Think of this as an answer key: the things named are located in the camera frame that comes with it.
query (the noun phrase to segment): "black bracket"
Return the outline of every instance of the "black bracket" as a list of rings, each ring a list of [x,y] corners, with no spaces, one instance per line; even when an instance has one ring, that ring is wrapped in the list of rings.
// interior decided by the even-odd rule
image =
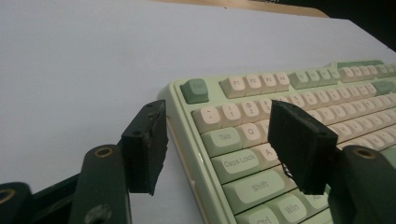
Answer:
[[[91,149],[81,172],[31,193],[0,185],[0,224],[132,223],[128,190],[154,194],[168,143],[165,101],[143,106],[117,145]]]
[[[335,224],[396,223],[396,172],[379,152],[336,147],[338,136],[300,107],[273,101],[268,141],[304,194],[326,184]]]

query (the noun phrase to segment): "shift key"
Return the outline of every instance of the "shift key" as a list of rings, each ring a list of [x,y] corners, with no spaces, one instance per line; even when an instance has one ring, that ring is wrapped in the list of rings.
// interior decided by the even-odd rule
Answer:
[[[266,170],[223,185],[234,214],[268,201],[285,191],[285,182],[275,170]]]

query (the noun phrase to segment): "mechanical keyboard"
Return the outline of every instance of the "mechanical keyboard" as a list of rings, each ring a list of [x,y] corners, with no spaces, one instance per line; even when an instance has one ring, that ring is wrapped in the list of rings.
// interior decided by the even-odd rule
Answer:
[[[338,134],[396,158],[396,64],[182,78],[160,94],[206,223],[332,223],[327,194],[303,195],[267,141],[271,100],[295,104]]]

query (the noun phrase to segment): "mint green keycap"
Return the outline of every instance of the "mint green keycap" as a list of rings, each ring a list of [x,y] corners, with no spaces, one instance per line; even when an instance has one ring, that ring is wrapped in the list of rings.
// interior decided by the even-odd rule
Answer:
[[[215,157],[242,148],[241,137],[233,127],[203,133],[201,138],[209,157]]]
[[[267,170],[223,185],[234,214],[263,203],[285,191],[285,182],[274,171]]]
[[[305,89],[308,86],[309,78],[304,71],[297,71],[289,75],[289,81],[294,89]]]
[[[267,205],[274,211],[280,223],[297,223],[308,215],[301,200],[291,193],[286,193]]]
[[[262,204],[235,217],[238,224],[279,224],[274,212]]]
[[[209,101],[206,83],[201,78],[188,80],[180,86],[187,104],[200,104]]]
[[[260,171],[259,160],[250,149],[243,149],[212,159],[220,184]]]
[[[388,94],[395,89],[395,84],[389,81],[377,81],[372,84],[376,88],[375,96]]]

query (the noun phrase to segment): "white surface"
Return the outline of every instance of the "white surface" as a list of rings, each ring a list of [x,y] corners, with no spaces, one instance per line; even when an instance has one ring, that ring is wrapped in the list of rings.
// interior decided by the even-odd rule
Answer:
[[[318,67],[396,54],[350,21],[140,1],[2,1],[0,183],[33,192],[116,144],[171,79]],[[134,223],[201,223],[172,141]]]

